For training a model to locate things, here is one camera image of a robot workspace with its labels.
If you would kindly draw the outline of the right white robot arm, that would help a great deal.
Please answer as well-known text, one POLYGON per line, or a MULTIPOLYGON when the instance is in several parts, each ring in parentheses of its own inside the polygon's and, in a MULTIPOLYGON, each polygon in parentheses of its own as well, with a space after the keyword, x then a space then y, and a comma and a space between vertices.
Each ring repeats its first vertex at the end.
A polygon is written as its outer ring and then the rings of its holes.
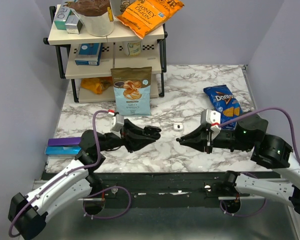
POLYGON ((211 193, 236 200, 220 200, 224 214, 235 216, 239 197, 260 196, 293 208, 300 215, 300 159, 297 151, 284 139, 267 133, 268 121, 258 114, 246 113, 239 117, 234 130, 222 128, 221 114, 215 110, 201 113, 200 126, 177 139, 182 146, 210 154, 214 148, 252 152, 251 161, 272 170, 288 180, 276 183, 253 177, 251 174, 227 171, 222 181, 211 185, 211 193))

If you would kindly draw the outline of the white earbud charging case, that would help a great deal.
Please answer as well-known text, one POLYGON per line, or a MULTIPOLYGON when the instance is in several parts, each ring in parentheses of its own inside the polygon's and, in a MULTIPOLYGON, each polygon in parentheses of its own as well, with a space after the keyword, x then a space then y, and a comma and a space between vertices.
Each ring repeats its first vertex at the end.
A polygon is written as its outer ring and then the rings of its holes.
POLYGON ((184 126, 182 123, 174 123, 173 129, 177 132, 182 131, 184 129, 184 126))

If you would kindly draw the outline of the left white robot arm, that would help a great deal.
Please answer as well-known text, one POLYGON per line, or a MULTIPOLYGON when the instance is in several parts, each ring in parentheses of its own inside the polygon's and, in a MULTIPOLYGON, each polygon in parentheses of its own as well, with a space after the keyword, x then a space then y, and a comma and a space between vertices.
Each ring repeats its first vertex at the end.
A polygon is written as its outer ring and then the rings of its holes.
POLYGON ((125 147, 129 153, 143 149, 161 137, 161 129, 156 126, 136 126, 121 115, 113 118, 108 133, 97 132, 96 124, 86 130, 80 139, 80 151, 74 159, 57 175, 37 189, 27 193, 17 193, 11 199, 8 220, 8 235, 22 236, 32 240, 46 227, 50 219, 69 204, 83 198, 104 196, 113 187, 104 187, 95 175, 106 159, 102 151, 125 147))

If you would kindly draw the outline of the black marbled charging case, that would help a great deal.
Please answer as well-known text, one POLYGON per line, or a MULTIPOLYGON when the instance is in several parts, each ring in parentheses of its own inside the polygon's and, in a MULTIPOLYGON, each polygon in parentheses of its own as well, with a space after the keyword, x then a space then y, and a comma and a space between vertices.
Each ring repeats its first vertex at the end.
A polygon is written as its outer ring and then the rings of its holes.
POLYGON ((158 140, 161 137, 161 129, 156 126, 145 126, 143 129, 143 135, 154 140, 158 140))

